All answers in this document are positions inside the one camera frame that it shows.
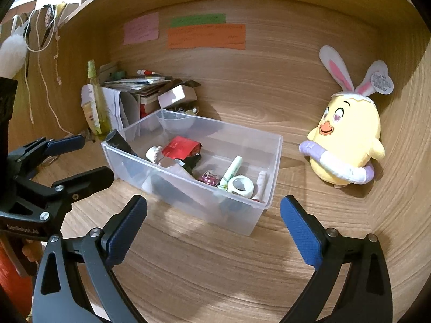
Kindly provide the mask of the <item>green sticky note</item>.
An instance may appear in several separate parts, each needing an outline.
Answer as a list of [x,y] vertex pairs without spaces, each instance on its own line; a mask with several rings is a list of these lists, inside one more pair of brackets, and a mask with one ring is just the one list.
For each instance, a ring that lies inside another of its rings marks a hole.
[[171,20],[171,28],[179,28],[184,26],[198,26],[206,24],[220,24],[226,22],[226,15],[223,13],[186,15],[174,17]]

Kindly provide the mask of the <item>white fluffy pompom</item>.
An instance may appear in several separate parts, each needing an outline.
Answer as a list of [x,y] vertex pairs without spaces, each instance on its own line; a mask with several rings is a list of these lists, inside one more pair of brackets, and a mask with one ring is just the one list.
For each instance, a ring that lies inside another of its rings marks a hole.
[[23,67],[28,52],[23,32],[24,27],[18,27],[1,45],[0,77],[12,79]]

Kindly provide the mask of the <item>orange sticky note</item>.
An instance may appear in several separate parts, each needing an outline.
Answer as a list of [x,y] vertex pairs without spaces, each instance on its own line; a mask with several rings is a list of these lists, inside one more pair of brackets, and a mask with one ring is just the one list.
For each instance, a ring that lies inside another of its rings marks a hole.
[[167,30],[167,48],[197,47],[245,49],[245,25],[235,23],[203,24]]

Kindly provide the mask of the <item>red foil packet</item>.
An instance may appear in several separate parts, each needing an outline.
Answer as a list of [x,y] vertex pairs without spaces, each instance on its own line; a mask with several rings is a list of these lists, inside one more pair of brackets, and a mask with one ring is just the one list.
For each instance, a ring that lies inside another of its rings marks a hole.
[[174,137],[163,149],[162,154],[171,159],[184,160],[201,151],[201,143],[182,136]]

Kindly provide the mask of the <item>yellow chick plush toy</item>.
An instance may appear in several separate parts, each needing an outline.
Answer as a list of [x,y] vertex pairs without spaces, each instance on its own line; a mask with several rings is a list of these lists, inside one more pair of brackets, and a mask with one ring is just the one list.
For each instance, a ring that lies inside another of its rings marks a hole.
[[333,47],[321,47],[319,58],[342,90],[332,95],[318,125],[299,145],[299,151],[310,159],[314,173],[334,187],[367,184],[375,176],[371,160],[385,156],[380,116],[370,96],[391,94],[394,82],[382,60],[374,61],[355,87]]

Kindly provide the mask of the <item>red white marker pen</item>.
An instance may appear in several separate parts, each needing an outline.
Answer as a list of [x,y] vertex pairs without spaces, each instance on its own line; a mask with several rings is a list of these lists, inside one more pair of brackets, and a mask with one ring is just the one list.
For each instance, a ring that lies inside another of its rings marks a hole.
[[137,71],[137,74],[140,76],[156,76],[158,75],[157,72],[152,72],[150,70],[146,70],[146,69],[140,69]]

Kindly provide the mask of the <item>white cream tube red cap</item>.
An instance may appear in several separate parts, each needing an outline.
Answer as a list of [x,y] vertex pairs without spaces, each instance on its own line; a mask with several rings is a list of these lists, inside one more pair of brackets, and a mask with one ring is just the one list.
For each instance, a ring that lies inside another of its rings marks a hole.
[[262,198],[265,194],[266,184],[267,184],[267,172],[260,171],[258,178],[256,180],[256,190],[253,196],[254,201],[258,201],[258,202],[262,201]]

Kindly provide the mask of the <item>small white cardboard box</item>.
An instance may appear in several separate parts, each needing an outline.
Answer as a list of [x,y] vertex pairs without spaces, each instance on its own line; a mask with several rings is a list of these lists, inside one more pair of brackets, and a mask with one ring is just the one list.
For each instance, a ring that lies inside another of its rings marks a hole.
[[158,97],[159,106],[162,109],[178,107],[197,100],[197,94],[192,87],[178,85]]

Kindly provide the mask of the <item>tan tube white cap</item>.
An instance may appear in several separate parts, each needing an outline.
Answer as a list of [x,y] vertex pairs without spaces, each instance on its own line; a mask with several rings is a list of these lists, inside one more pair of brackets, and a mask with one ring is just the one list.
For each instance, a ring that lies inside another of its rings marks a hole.
[[179,164],[176,160],[171,157],[167,157],[162,152],[163,148],[161,146],[153,146],[150,147],[145,156],[151,162],[163,168],[181,168],[181,164]]

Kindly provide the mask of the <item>clear plastic storage bin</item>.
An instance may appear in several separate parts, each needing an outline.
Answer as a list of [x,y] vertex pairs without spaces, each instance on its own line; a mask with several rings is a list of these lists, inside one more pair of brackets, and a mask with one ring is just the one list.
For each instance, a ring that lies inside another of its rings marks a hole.
[[[278,134],[166,109],[149,114],[119,134],[128,147],[102,143],[115,176],[141,189],[148,174],[160,175],[186,195],[185,202],[169,205],[187,214],[249,236],[263,212],[271,207],[283,146],[283,138]],[[165,147],[176,136],[201,143],[201,160],[192,175],[172,172],[145,156],[150,147]],[[254,191],[259,172],[267,172],[261,202],[204,183],[206,175],[220,179],[236,156],[242,157],[237,174],[251,179]]]

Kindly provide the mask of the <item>yellow spray bottle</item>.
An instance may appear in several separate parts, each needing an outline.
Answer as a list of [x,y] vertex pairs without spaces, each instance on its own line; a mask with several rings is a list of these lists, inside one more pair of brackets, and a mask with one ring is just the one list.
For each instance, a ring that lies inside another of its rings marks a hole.
[[111,131],[110,117],[105,96],[97,78],[94,60],[88,61],[88,79],[91,109],[93,112],[96,134],[100,139],[105,139]]

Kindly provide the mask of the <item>green white tube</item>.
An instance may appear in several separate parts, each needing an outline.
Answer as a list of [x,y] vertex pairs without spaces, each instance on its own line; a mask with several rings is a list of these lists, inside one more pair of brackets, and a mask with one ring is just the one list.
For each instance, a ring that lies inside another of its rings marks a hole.
[[236,156],[234,160],[230,163],[230,166],[225,171],[224,175],[221,177],[217,188],[221,190],[227,190],[229,181],[232,177],[236,176],[236,173],[242,165],[242,157]]

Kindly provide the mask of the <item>dark blue small packet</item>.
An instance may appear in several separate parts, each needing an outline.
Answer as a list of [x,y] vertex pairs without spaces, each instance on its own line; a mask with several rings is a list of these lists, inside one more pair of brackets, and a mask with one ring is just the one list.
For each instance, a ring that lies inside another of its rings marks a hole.
[[193,170],[196,167],[197,163],[201,160],[201,154],[197,153],[191,156],[188,156],[183,160],[184,162],[184,169],[189,172],[189,174],[193,174]]

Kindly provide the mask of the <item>stack of papers and boxes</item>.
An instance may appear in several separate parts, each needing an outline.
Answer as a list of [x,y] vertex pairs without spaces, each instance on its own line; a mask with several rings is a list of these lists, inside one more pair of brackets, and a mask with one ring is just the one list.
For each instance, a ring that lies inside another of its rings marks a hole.
[[[201,84],[193,79],[182,80],[170,76],[127,77],[118,70],[116,63],[96,67],[97,78],[102,87],[108,107],[111,130],[121,131],[138,120],[161,109],[158,97],[178,85],[192,87],[195,92]],[[92,134],[96,135],[93,121],[89,80],[81,90],[81,107]]]

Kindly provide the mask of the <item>white tape roll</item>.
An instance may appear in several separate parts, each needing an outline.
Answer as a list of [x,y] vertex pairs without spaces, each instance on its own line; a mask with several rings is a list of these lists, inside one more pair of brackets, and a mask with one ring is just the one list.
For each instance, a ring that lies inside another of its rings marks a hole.
[[248,177],[238,175],[229,180],[227,191],[250,199],[254,192],[254,183]]

